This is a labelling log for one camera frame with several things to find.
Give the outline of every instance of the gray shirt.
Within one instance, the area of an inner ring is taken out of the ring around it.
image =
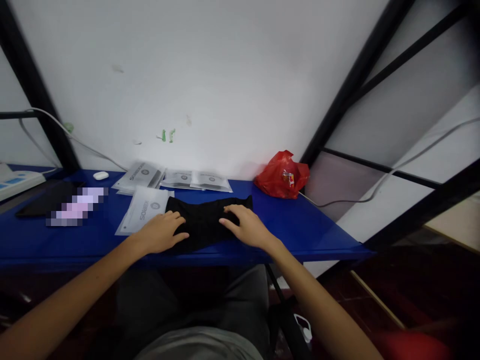
[[[167,332],[144,348],[135,360],[262,360],[257,348],[237,333],[196,326]]]

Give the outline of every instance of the white packet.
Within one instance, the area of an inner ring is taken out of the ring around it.
[[[233,193],[228,179],[213,172],[192,171],[190,186],[192,188]]]
[[[190,189],[201,190],[196,187],[191,187],[192,171],[191,170],[173,170],[167,169],[165,176],[161,181],[161,186],[174,189]]]
[[[155,215],[165,214],[169,197],[175,197],[175,192],[137,186],[115,235],[128,236],[136,233]]]
[[[119,190],[117,194],[130,196],[135,192],[136,186],[158,189],[164,175],[165,167],[136,161],[125,175],[112,185],[112,189]]]

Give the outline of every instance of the person's left hand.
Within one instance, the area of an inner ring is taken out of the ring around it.
[[[155,216],[139,232],[132,234],[125,241],[138,251],[140,257],[161,253],[190,236],[187,232],[174,235],[175,230],[183,223],[185,219],[178,211],[167,211],[165,214]]]

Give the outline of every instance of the power cord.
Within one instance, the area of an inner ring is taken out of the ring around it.
[[[50,114],[49,112],[45,111],[45,110],[42,110],[38,107],[31,107],[29,109],[26,109],[25,111],[39,111],[41,113],[44,113],[45,115],[47,115],[48,117],[50,117],[54,122],[55,124],[57,124],[65,133],[66,135],[70,138],[70,139],[73,139],[75,140],[77,143],[79,143],[80,145],[84,146],[85,148],[89,149],[90,151],[92,151],[93,153],[97,154],[98,156],[100,156],[101,158],[104,158],[104,159],[107,159],[109,161],[111,161],[113,164],[117,165],[120,169],[122,170],[125,170],[125,171],[128,171],[128,169],[126,169],[125,167],[121,166],[120,164],[118,164],[117,162],[115,162],[115,160],[113,160],[112,158],[108,157],[107,155],[104,155],[102,154],[101,152],[95,150],[94,148],[88,146],[88,145],[85,145],[83,142],[81,142],[77,137],[75,137],[74,135],[72,135],[63,125],[60,121],[58,121],[55,116],[53,116],[52,114]],[[35,144],[35,146],[41,151],[41,153],[43,155],[45,155],[45,157],[47,159],[49,159],[50,161],[52,161],[50,159],[49,156],[46,155],[46,153],[40,148],[40,146],[37,144],[37,142],[34,140],[34,138],[32,137],[32,135],[30,135],[30,133],[27,131],[27,129],[25,128],[25,126],[23,125],[23,122],[21,119],[18,119],[20,121],[20,126],[22,128],[22,130],[27,134],[27,136],[30,138],[30,140],[32,140],[32,142]],[[46,174],[46,173],[50,173],[52,171],[55,171],[56,169],[53,169],[53,170],[49,170],[49,171],[45,171],[43,172],[42,174]]]
[[[433,148],[435,145],[437,145],[439,142],[441,142],[443,139],[445,139],[447,136],[449,136],[450,134],[454,133],[456,130],[458,130],[459,128],[465,126],[465,125],[468,125],[468,124],[471,124],[471,123],[475,123],[477,121],[480,121],[480,117],[477,117],[477,118],[474,118],[472,120],[468,120],[468,121],[465,121],[465,122],[461,122],[459,123],[458,125],[452,127],[450,130],[448,130],[445,134],[443,134],[442,136],[440,136],[437,140],[435,140],[434,142],[432,142],[429,146],[427,146],[426,148],[424,148],[422,151],[420,151],[418,154],[416,154],[415,156],[412,156],[411,158],[409,158],[408,160],[402,162],[400,165],[398,165],[397,167],[393,168],[385,177],[383,177],[383,179],[378,183],[378,185],[375,187],[375,189],[373,190],[372,194],[370,195],[369,198],[365,199],[365,200],[335,200],[335,201],[330,201],[330,202],[327,202],[326,204],[323,204],[323,205],[318,205],[316,204],[312,199],[310,199],[309,197],[305,196],[304,194],[302,194],[301,192],[299,193],[300,195],[302,195],[303,197],[305,197],[308,201],[310,201],[313,205],[315,205],[317,208],[324,208],[324,207],[327,207],[329,205],[332,205],[332,204],[336,204],[336,203],[368,203],[369,201],[372,201],[375,196],[377,196],[377,194],[379,193],[380,191],[380,188],[385,184],[385,182],[392,176],[392,174],[396,171],[398,171],[400,168],[403,168],[405,165],[407,164],[410,164],[412,161],[416,160],[417,158],[421,157],[423,154],[425,154],[427,151],[429,151],[431,148]]]
[[[20,127],[21,129],[23,130],[23,132],[25,133],[25,135],[28,136],[28,138],[31,140],[31,142],[36,146],[36,148],[43,154],[44,157],[46,157],[48,159],[48,161],[50,161],[53,166],[55,167],[54,169],[52,170],[48,170],[48,171],[43,171],[41,172],[40,174],[48,174],[48,173],[51,173],[51,172],[54,172],[56,170],[59,169],[59,166],[57,165],[57,163],[55,162],[55,160],[53,160],[50,155],[48,155],[41,147],[40,145],[35,141],[34,137],[32,136],[32,134],[29,133],[29,131],[27,130],[27,128],[25,127],[25,124],[24,124],[24,121],[19,118],[18,119],[18,122],[20,123]]]

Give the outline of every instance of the logo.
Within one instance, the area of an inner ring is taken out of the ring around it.
[[[143,204],[143,208],[141,209],[140,220],[145,219],[145,214],[147,213],[148,206],[149,206],[149,202],[145,201],[145,203]]]
[[[134,180],[134,179],[135,179],[135,176],[139,173],[140,169],[144,167],[144,165],[145,165],[144,162],[142,162],[142,163],[140,164],[140,166],[138,167],[138,169],[135,170],[135,172],[130,176],[130,180]]]

